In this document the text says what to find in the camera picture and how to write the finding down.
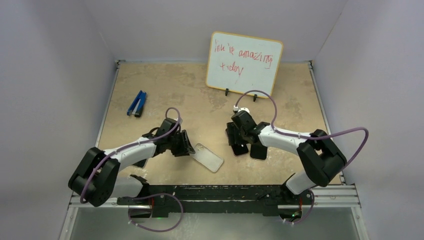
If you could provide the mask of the purple phone black screen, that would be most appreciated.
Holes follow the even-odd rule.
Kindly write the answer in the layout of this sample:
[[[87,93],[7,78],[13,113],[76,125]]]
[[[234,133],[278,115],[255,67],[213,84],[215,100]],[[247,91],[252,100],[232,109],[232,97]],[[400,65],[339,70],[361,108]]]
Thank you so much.
[[[247,143],[235,143],[231,145],[231,149],[233,151],[233,154],[235,156],[241,156],[245,155],[249,152],[248,144]]]

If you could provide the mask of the clear white phone case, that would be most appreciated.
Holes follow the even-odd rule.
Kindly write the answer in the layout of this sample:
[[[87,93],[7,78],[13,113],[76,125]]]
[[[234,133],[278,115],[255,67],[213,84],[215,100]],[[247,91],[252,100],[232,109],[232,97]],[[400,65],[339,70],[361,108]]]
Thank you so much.
[[[201,143],[194,146],[194,153],[190,156],[213,173],[216,173],[224,163],[222,157]]]

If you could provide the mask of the silver phone black screen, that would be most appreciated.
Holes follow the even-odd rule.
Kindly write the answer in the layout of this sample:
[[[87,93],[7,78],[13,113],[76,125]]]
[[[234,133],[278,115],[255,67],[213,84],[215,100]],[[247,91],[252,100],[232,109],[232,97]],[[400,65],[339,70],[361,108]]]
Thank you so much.
[[[148,161],[147,159],[140,160],[140,161],[134,163],[133,166],[138,167],[138,168],[144,168],[146,166],[147,161]]]

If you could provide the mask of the black phone case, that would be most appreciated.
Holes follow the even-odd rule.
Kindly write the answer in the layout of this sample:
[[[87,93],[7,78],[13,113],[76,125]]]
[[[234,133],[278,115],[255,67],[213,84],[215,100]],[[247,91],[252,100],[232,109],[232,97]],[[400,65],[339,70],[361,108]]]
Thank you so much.
[[[262,144],[252,144],[250,146],[250,157],[256,160],[266,160],[268,154],[268,147]]]

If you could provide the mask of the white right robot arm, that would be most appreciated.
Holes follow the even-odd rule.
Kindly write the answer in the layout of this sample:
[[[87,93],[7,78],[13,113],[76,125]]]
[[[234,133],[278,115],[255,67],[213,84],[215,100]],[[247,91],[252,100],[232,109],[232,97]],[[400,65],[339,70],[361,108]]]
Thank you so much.
[[[268,149],[276,148],[299,157],[303,170],[290,176],[280,191],[282,200],[288,204],[312,187],[326,187],[348,163],[325,131],[295,133],[268,122],[256,123],[246,110],[239,110],[231,117],[225,133],[236,156],[249,154],[253,159],[265,160]]]

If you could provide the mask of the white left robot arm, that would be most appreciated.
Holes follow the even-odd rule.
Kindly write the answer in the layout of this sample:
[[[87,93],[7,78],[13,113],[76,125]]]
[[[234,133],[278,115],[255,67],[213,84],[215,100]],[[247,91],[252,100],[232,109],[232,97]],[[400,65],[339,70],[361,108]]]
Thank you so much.
[[[68,188],[80,196],[82,204],[99,207],[112,197],[121,170],[167,150],[174,157],[195,153],[187,131],[181,129],[179,121],[169,117],[159,127],[126,145],[106,150],[91,147],[71,175]]]

